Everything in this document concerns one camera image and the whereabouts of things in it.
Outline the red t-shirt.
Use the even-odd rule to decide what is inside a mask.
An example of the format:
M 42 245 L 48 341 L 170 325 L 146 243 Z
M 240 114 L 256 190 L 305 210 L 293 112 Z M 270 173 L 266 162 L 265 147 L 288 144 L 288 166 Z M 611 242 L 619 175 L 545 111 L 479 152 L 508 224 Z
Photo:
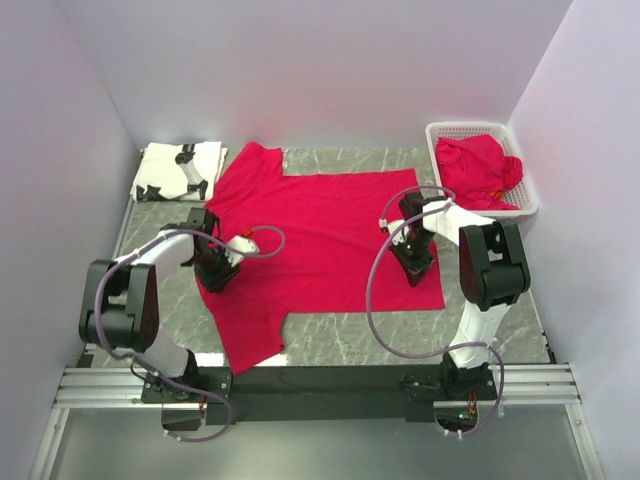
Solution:
M 268 259 L 245 259 L 220 294 L 199 289 L 234 374 L 283 351 L 290 313 L 361 313 L 370 268 L 384 242 L 379 216 L 417 185 L 412 169 L 290 176 L 283 152 L 248 143 L 205 207 L 228 242 L 250 234 Z

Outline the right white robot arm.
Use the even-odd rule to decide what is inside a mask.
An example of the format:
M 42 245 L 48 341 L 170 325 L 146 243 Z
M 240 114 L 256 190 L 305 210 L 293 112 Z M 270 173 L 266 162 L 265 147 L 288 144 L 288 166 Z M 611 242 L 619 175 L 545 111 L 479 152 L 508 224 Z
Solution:
M 443 355 L 438 378 L 444 395 L 460 399 L 489 380 L 488 346 L 510 307 L 529 289 L 531 278 L 520 232 L 514 224 L 477 215 L 443 196 L 407 193 L 399 209 L 405 219 L 425 215 L 394 234 L 389 247 L 410 286 L 417 286 L 435 262 L 429 252 L 435 235 L 458 247 L 465 304 L 452 340 L 455 349 Z

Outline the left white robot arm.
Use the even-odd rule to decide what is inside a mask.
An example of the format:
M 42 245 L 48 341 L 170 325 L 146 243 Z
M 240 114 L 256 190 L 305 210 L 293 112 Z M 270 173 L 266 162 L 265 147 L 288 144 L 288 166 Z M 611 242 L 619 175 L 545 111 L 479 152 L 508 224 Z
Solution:
M 114 354 L 142 360 L 166 374 L 165 380 L 147 378 L 156 391 L 186 402 L 202 387 L 195 354 L 178 346 L 160 330 L 158 286 L 169 273 L 180 267 L 194 269 L 196 279 L 211 293 L 221 293 L 240 271 L 245 254 L 259 251 L 246 236 L 236 235 L 222 244 L 209 242 L 220 227 L 220 219 L 204 208 L 193 208 L 182 223 L 165 225 L 157 236 L 128 265 L 118 257 L 96 260 L 87 270 L 79 336 L 86 343 L 99 345 L 96 320 Z

